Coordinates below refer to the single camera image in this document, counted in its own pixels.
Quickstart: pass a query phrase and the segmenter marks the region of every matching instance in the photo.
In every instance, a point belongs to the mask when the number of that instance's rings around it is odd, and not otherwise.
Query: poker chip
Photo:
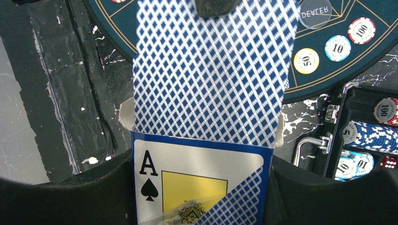
[[[326,42],[325,54],[331,61],[340,62],[345,60],[350,53],[350,40],[344,36],[336,35]]]
[[[358,137],[357,127],[355,126],[353,121],[350,121],[348,123],[348,126],[343,130],[344,144],[350,144],[355,141],[359,142],[359,140],[357,140],[357,137]]]
[[[341,179],[350,179],[355,176],[358,171],[358,167],[352,158],[341,157],[336,169],[335,177]]]
[[[382,124],[398,124],[398,99],[383,98],[373,110],[376,121]]]
[[[344,145],[359,149],[390,153],[398,150],[398,129],[350,121],[343,129]]]
[[[303,48],[296,53],[294,67],[302,74],[310,74],[319,66],[319,55],[311,48]]]
[[[368,43],[375,36],[376,26],[371,19],[361,17],[350,24],[347,33],[352,42],[362,45]]]
[[[355,161],[358,171],[355,176],[364,176],[369,174],[373,170],[373,166],[375,164],[375,160],[373,156],[368,153],[358,153],[353,157]]]

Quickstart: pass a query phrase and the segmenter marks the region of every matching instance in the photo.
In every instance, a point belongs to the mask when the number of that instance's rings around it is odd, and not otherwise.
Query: white poker chip
[[[383,98],[373,110],[373,116],[377,122],[390,124],[398,119],[398,99]]]
[[[375,161],[374,161],[372,155],[359,154],[359,155],[355,155],[355,157],[353,159],[358,167],[356,176],[363,176],[363,175],[369,174],[373,170]]]
[[[310,74],[319,66],[319,55],[311,48],[303,48],[296,53],[294,67],[302,74]]]
[[[325,44],[325,54],[332,61],[343,61],[350,55],[350,53],[350,40],[344,36],[333,36]]]
[[[358,167],[352,158],[340,157],[335,177],[350,179],[355,176],[357,171]]]
[[[344,144],[350,144],[357,139],[358,130],[355,124],[350,121],[348,126],[343,129]]]
[[[376,25],[371,19],[361,17],[350,24],[347,33],[352,42],[366,44],[375,36]]]

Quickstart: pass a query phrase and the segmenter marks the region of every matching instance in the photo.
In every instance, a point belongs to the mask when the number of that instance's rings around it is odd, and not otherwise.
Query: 50 poker chip
[[[351,43],[348,38],[336,35],[331,37],[325,45],[326,56],[335,62],[345,60],[351,53]]]
[[[310,74],[319,66],[319,55],[311,48],[303,48],[296,53],[294,67],[302,74]]]
[[[350,24],[347,33],[352,42],[366,44],[375,36],[376,25],[371,19],[361,17]]]

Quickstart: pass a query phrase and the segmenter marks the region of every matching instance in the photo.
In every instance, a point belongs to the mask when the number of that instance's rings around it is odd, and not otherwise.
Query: metal handle
[[[320,149],[325,150],[325,152],[329,153],[329,148],[330,145],[328,144],[329,142],[331,143],[331,139],[330,137],[321,137],[322,139],[318,139],[318,138],[314,138],[314,137],[305,137],[303,139],[301,139],[298,143],[297,143],[297,147],[296,147],[296,153],[294,155],[294,159],[293,159],[293,165],[295,166],[299,166],[300,163],[300,156],[301,156],[301,148],[303,147],[304,144],[306,143],[311,143],[311,144],[315,144],[317,145]]]

